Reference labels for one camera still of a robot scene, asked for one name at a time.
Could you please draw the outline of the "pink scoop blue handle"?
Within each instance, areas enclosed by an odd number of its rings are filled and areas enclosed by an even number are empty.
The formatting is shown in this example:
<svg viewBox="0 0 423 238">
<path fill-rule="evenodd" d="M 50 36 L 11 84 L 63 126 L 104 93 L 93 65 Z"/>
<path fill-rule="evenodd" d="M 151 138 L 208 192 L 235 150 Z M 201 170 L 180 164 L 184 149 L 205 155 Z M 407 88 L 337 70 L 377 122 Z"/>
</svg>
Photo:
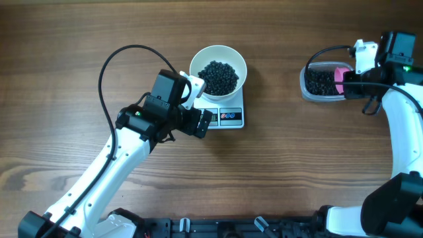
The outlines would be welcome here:
<svg viewBox="0 0 423 238">
<path fill-rule="evenodd" d="M 339 85 L 338 83 L 342 83 L 344 81 L 344 73 L 349 72 L 350 69 L 347 67 L 337 67 L 334 70 L 334 82 L 337 92 L 340 95 L 344 94 L 344 89 L 342 85 Z"/>
</svg>

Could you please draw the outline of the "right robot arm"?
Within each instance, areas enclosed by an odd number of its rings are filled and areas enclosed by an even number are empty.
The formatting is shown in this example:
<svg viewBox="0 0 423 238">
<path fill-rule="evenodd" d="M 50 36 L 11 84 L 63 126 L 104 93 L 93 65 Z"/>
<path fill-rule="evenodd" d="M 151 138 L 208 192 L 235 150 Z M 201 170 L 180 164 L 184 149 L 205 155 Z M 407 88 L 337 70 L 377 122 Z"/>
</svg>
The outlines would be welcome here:
<svg viewBox="0 0 423 238">
<path fill-rule="evenodd" d="M 393 152 L 391 179 L 361 206 L 323 206 L 314 233 L 343 237 L 422 236 L 422 68 L 412 53 L 416 35 L 383 32 L 379 43 L 358 40 L 349 47 L 353 71 L 336 69 L 334 85 L 345 99 L 367 98 L 386 113 Z"/>
</svg>

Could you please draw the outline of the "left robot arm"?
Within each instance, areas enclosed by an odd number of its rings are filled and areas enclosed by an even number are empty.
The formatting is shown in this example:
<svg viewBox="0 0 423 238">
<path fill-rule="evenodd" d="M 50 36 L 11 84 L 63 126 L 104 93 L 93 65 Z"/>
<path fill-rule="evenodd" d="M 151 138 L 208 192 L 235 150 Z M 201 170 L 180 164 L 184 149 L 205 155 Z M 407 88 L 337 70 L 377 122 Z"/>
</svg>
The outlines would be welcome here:
<svg viewBox="0 0 423 238">
<path fill-rule="evenodd" d="M 212 113 L 193 107 L 206 83 L 203 79 L 161 70 L 143 106 L 123 108 L 110 138 L 72 188 L 44 215 L 28 212 L 18 226 L 19 237 L 137 237 L 143 220 L 118 209 L 100 217 L 128 175 L 147 159 L 158 143 L 174 139 L 173 130 L 203 138 Z"/>
</svg>

